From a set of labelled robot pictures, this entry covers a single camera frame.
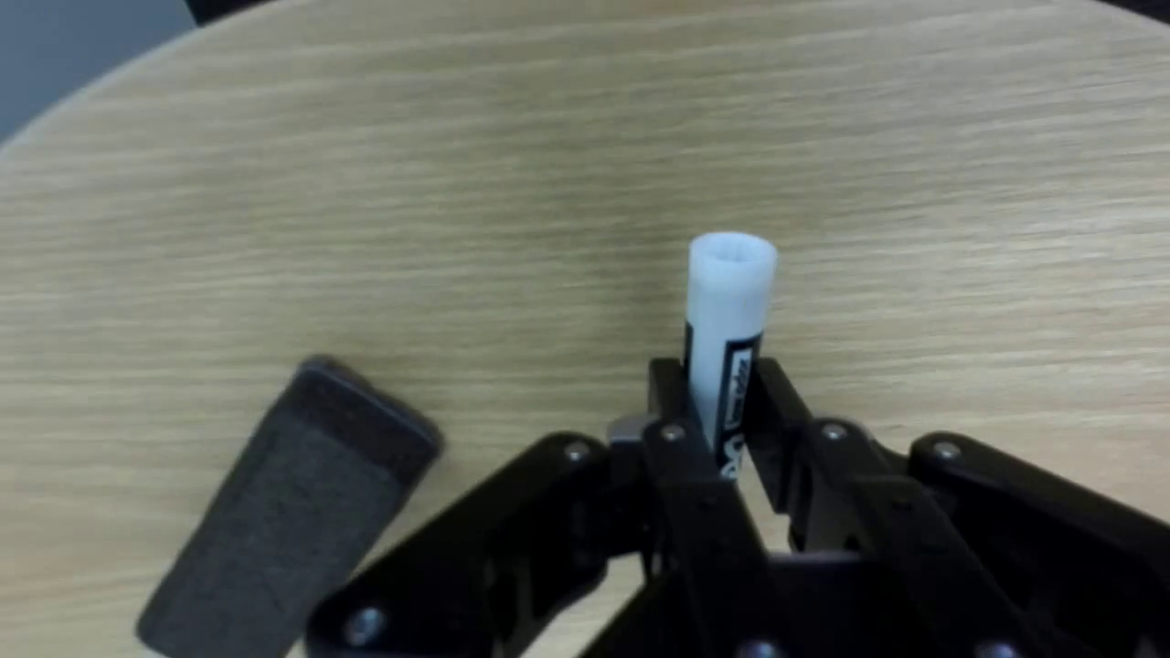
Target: wood grain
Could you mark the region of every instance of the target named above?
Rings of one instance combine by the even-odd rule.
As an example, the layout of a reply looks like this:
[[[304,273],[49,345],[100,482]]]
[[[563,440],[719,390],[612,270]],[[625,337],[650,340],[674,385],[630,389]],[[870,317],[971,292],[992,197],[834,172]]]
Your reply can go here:
[[[5,655],[141,655],[311,351],[455,441],[385,543],[641,409],[712,227],[784,245],[817,409],[1170,517],[1165,44],[1074,0],[289,0],[155,51],[0,152]]]

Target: black sponge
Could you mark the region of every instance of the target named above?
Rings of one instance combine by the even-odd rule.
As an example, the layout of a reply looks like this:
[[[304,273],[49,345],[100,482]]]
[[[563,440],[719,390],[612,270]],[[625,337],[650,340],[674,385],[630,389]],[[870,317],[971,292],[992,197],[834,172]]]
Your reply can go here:
[[[168,658],[283,658],[399,517],[444,440],[334,359],[258,419],[140,618]]]

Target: light-colored wood surface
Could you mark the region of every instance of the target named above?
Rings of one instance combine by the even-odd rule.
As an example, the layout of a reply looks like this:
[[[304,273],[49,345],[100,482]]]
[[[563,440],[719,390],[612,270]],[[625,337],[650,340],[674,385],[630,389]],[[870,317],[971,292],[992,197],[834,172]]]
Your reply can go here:
[[[171,44],[0,150],[0,647],[140,655],[311,351],[451,436],[385,543],[605,430],[712,227],[784,245],[817,409],[1170,517],[1165,105],[1170,33],[1079,0],[289,0]]]

